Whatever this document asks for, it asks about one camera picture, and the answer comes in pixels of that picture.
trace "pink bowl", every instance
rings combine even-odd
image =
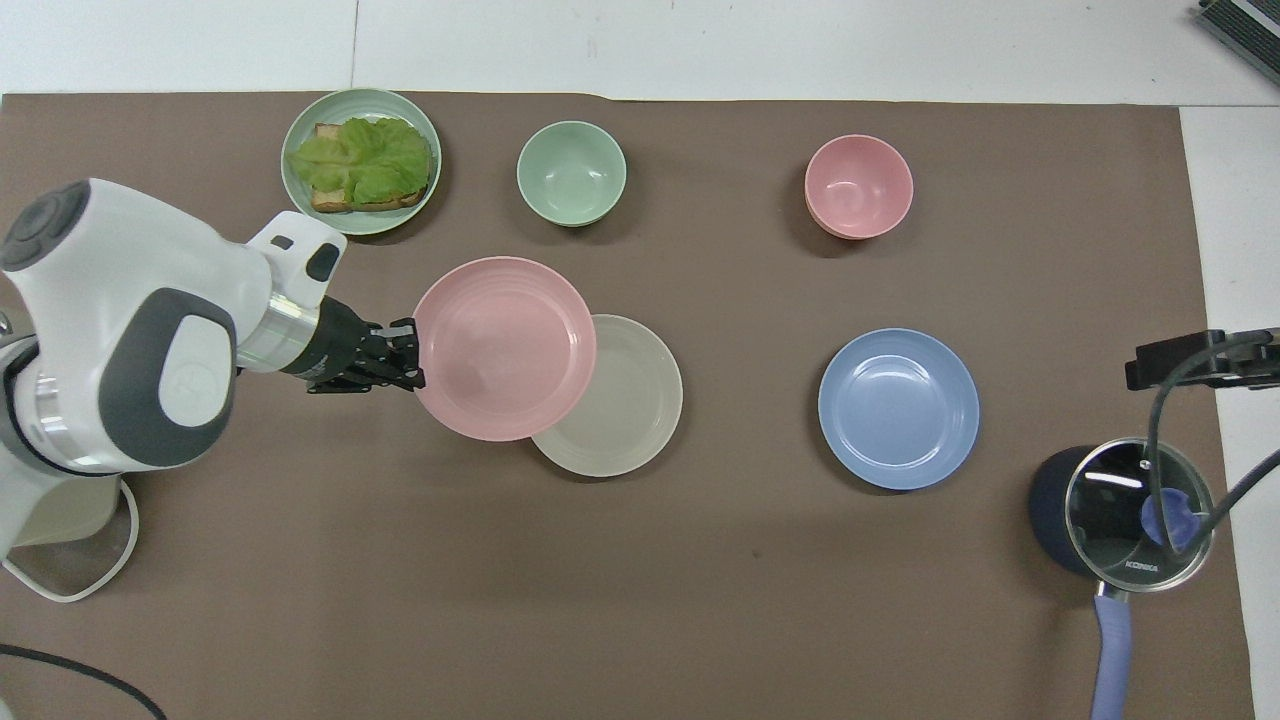
[[[893,146],[869,135],[837,137],[813,154],[804,200],[822,229],[846,240],[883,234],[902,222],[915,184]]]

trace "black cable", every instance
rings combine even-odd
[[[40,652],[38,650],[28,650],[24,647],[18,647],[13,644],[0,643],[0,655],[12,655],[13,657],[22,657],[23,660],[35,660],[36,662],[47,662],[49,665],[55,665],[73,673],[79,673],[81,675],[88,675],[95,680],[101,680],[113,688],[123,692],[124,694],[132,697],[133,700],[142,703],[142,707],[147,708],[156,720],[165,720],[165,714],[160,710],[160,706],[151,701],[150,697],[143,694],[142,691],[134,688],[133,685],[125,683],[124,680],[111,675],[110,673],[99,670],[91,665],[84,665],[83,662],[77,662],[69,657],[61,657],[59,655],[50,655],[47,652]]]
[[[1196,532],[1192,539],[1187,542],[1183,550],[1175,548],[1172,539],[1169,534],[1169,519],[1165,518],[1165,498],[1164,493],[1161,492],[1162,488],[1160,482],[1160,452],[1157,451],[1157,448],[1160,447],[1160,416],[1165,409],[1165,400],[1169,397],[1169,393],[1172,392],[1175,387],[1178,387],[1178,383],[1183,382],[1183,379],[1185,379],[1192,370],[1194,370],[1203,363],[1210,361],[1215,356],[1226,352],[1228,350],[1233,350],[1235,347],[1242,347],[1245,345],[1266,345],[1272,340],[1274,336],[1267,331],[1249,331],[1243,333],[1235,333],[1230,340],[1211,345],[1190,355],[1189,357],[1175,365],[1174,369],[1169,372],[1169,375],[1165,377],[1164,380],[1161,380],[1160,388],[1156,391],[1156,398],[1151,402],[1151,415],[1148,416],[1148,423],[1147,423],[1146,455],[1148,465],[1147,468],[1148,484],[1151,486],[1152,502],[1155,503],[1156,518],[1160,520],[1157,523],[1157,527],[1160,528],[1161,548],[1164,550],[1165,556],[1170,560],[1180,561],[1185,560],[1189,555],[1193,555],[1199,547],[1199,543],[1202,543],[1204,538],[1207,538],[1208,534],[1213,532],[1213,528],[1217,527],[1217,524],[1222,520],[1222,518],[1226,516],[1228,510],[1230,510],[1236,502],[1239,502],[1240,497],[1243,497],[1244,493],[1249,491],[1249,488],[1256,486],[1258,480],[1266,477],[1267,473],[1274,470],[1276,465],[1280,465],[1280,451],[1276,451],[1275,454],[1267,456],[1267,459],[1265,459],[1262,462],[1254,466],[1253,470],[1249,470],[1249,473],[1239,483],[1236,483],[1235,489],[1233,489],[1228,495],[1228,497],[1221,503],[1217,505],[1217,507],[1213,507],[1213,510],[1210,512],[1210,516],[1203,523],[1201,523],[1199,529]],[[1268,462],[1272,459],[1275,459],[1276,462],[1268,466]]]

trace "green bowl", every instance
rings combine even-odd
[[[564,227],[599,220],[622,197],[627,160],[613,137],[591,123],[562,120],[534,133],[516,161],[525,202]]]

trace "blue plate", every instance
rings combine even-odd
[[[978,439],[978,387],[960,357],[904,328],[840,350],[818,388],[818,419],[836,457],[882,488],[919,489],[964,462]]]

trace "pink plate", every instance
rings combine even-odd
[[[521,439],[558,423],[595,369],[595,325],[556,270],[524,258],[483,258],[435,282],[413,310],[426,410],[486,441]]]

